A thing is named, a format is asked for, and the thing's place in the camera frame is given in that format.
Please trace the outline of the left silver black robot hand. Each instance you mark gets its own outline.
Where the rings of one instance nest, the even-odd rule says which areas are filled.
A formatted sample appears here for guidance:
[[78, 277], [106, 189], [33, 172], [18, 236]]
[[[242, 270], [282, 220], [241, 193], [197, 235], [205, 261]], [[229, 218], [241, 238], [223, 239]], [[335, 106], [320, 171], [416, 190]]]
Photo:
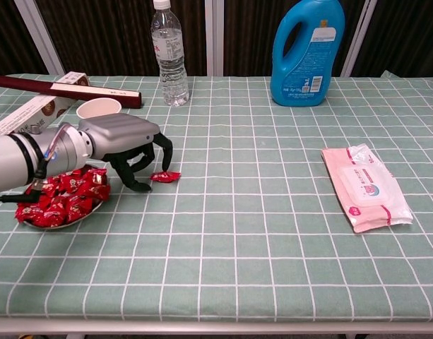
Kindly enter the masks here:
[[154, 161], [154, 145], [163, 150], [162, 169], [169, 169], [173, 144], [153, 122], [126, 113], [114, 113], [82, 119], [78, 130], [91, 139], [91, 158], [111, 164], [122, 183], [132, 191], [151, 190], [148, 184], [136, 180], [135, 173]]

